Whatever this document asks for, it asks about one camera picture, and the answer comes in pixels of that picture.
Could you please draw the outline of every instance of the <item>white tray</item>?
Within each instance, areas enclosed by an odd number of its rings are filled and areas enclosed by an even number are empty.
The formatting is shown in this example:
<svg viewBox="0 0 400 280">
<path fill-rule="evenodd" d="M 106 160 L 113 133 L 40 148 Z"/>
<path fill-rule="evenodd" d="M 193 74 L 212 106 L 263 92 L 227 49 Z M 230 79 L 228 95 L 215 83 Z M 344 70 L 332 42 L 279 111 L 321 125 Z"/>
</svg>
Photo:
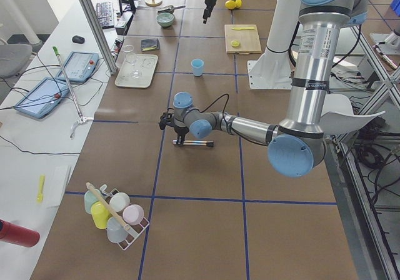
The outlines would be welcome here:
<svg viewBox="0 0 400 280">
<path fill-rule="evenodd" d="M 152 54 L 138 54 L 137 62 L 134 66 L 123 62 L 117 79 L 115 79 L 115 85 L 120 88 L 148 88 L 153 79 L 154 70 L 156 69 L 158 56 Z M 130 74 L 134 70 L 141 71 L 139 78 L 133 78 Z"/>
</svg>

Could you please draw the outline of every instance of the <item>yellow ball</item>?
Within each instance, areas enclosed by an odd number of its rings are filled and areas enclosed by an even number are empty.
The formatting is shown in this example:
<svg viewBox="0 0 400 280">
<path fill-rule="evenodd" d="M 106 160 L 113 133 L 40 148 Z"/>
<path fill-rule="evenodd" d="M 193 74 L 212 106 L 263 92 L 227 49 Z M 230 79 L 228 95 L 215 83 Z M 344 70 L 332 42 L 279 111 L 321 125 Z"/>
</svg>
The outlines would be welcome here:
<svg viewBox="0 0 400 280">
<path fill-rule="evenodd" d="M 233 0 L 226 1 L 225 2 L 225 7 L 230 9 L 230 10 L 233 10 L 233 9 L 236 8 L 236 3 Z"/>
<path fill-rule="evenodd" d="M 242 0 L 235 0 L 235 7 L 236 8 L 242 7 Z"/>
</svg>

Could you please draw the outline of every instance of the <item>red can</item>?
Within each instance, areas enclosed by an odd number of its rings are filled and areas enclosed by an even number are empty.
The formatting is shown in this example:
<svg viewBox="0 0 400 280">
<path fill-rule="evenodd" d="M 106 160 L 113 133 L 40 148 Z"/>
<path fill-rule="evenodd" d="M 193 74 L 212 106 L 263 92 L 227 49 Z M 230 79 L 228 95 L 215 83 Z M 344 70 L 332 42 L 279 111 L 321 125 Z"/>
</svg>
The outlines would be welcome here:
<svg viewBox="0 0 400 280">
<path fill-rule="evenodd" d="M 23 247 L 33 247 L 38 243 L 40 234 L 36 231 L 12 224 L 0 219 L 0 240 Z"/>
</svg>

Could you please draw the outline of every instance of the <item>black mouse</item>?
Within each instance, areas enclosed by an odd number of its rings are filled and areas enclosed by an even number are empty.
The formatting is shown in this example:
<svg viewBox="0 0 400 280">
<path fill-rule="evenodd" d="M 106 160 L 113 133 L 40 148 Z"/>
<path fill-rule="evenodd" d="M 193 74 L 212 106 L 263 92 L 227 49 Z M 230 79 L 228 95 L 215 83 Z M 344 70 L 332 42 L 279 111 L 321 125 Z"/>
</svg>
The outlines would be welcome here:
<svg viewBox="0 0 400 280">
<path fill-rule="evenodd" d="M 79 36 L 79 35 L 75 35 L 75 36 L 72 38 L 72 42 L 73 42 L 73 43 L 76 43 L 76 44 L 83 44 L 83 43 L 85 42 L 85 38 L 82 37 L 82 36 Z"/>
</svg>

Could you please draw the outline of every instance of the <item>cup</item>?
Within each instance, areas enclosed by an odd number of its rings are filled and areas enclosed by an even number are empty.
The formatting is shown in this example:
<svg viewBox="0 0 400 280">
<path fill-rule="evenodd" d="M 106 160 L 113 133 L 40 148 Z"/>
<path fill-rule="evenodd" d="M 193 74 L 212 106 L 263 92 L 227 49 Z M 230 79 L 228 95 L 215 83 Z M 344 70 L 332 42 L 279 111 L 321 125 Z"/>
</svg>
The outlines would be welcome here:
<svg viewBox="0 0 400 280">
<path fill-rule="evenodd" d="M 193 59 L 192 60 L 192 69 L 193 69 L 193 74 L 196 77 L 199 77 L 203 75 L 203 70 L 204 70 L 204 61 L 201 59 Z"/>
<path fill-rule="evenodd" d="M 100 201 L 94 203 L 90 208 L 94 224 L 99 229 L 107 228 L 107 221 L 111 217 L 111 213 L 104 207 Z"/>
<path fill-rule="evenodd" d="M 122 213 L 124 221 L 130 225 L 139 224 L 144 218 L 144 210 L 140 205 L 129 205 Z"/>
<path fill-rule="evenodd" d="M 128 232 L 124 230 L 115 217 L 110 217 L 107 222 L 107 237 L 112 243 L 120 243 L 128 236 Z"/>
<path fill-rule="evenodd" d="M 84 202 L 85 202 L 85 211 L 88 213 L 88 214 L 90 214 L 90 209 L 92 208 L 92 205 L 94 204 L 94 203 L 96 203 L 97 201 L 99 201 L 97 198 L 96 198 L 96 196 L 91 192 L 91 191 L 87 191 L 86 193 L 85 193 L 85 196 L 84 196 Z"/>
<path fill-rule="evenodd" d="M 117 212 L 121 213 L 131 202 L 129 196 L 125 192 L 117 192 L 110 200 L 110 206 Z"/>
<path fill-rule="evenodd" d="M 0 241 L 30 248 L 38 243 L 39 238 L 36 231 L 0 219 Z"/>
</svg>

